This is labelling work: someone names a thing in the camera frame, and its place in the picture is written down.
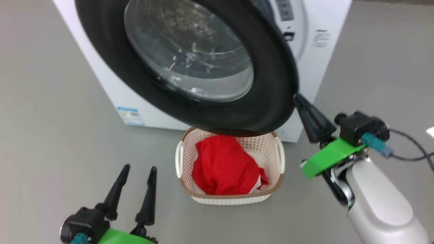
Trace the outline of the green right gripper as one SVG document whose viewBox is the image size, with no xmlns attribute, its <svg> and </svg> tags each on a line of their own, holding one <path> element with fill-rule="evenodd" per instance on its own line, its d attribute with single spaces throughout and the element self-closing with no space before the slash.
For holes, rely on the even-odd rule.
<svg viewBox="0 0 434 244">
<path fill-rule="evenodd" d="M 294 96 L 294 104 L 310 143 L 318 143 L 323 136 L 331 136 L 337 128 L 301 93 Z M 319 176 L 349 156 L 364 151 L 365 145 L 353 146 L 342 138 L 330 142 L 316 154 L 304 160 L 301 170 L 306 179 Z"/>
</svg>

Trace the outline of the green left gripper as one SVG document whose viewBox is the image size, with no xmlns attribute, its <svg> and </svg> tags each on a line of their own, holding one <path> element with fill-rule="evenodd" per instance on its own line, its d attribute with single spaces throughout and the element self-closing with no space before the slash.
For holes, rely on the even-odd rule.
<svg viewBox="0 0 434 244">
<path fill-rule="evenodd" d="M 117 220 L 118 203 L 122 188 L 126 184 L 129 170 L 130 165 L 124 165 L 105 200 L 95 206 L 95 209 L 101 210 L 109 221 Z M 137 226 L 130 233 L 110 228 L 97 242 L 98 244 L 158 244 L 155 237 L 147 235 L 146 227 L 144 227 L 155 224 L 157 171 L 155 166 L 150 170 L 145 198 L 140 211 L 135 216 Z"/>
</svg>

